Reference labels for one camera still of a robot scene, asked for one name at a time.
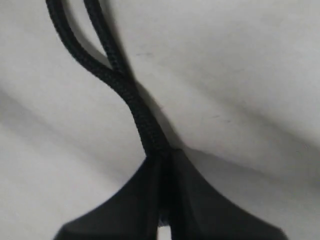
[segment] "black plastic piece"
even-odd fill
[[[159,219],[173,240],[287,240],[211,187],[181,150],[147,157],[118,193],[55,240],[154,240]]]

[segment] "white background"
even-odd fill
[[[103,59],[82,1],[69,7]],[[320,1],[102,7],[170,139],[168,122],[205,178],[291,240],[318,239]],[[0,238],[51,239],[143,159],[127,106],[71,58],[45,1],[1,1]]]

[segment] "black cord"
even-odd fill
[[[149,107],[140,97],[136,87],[128,80],[126,65],[117,49],[110,31],[102,24],[103,15],[97,0],[85,1],[92,24],[97,31],[103,48],[114,70],[93,58],[78,42],[68,23],[62,0],[46,0],[50,18],[62,43],[73,58],[94,76],[112,88],[128,105],[142,146],[147,156],[167,155],[171,149],[169,142]]]

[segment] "white fabric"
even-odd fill
[[[102,5],[206,179],[291,240],[318,239],[320,1]],[[82,1],[70,7],[101,58]],[[51,239],[132,176],[139,136],[127,106],[63,47],[45,1],[0,3],[0,72],[0,239]]]

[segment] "white wall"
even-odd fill
[[[292,240],[317,239],[320,2],[107,5],[136,79],[208,181]],[[144,153],[126,105],[70,57],[45,3],[0,6],[0,237],[50,239]],[[71,11],[102,53],[82,1]]]

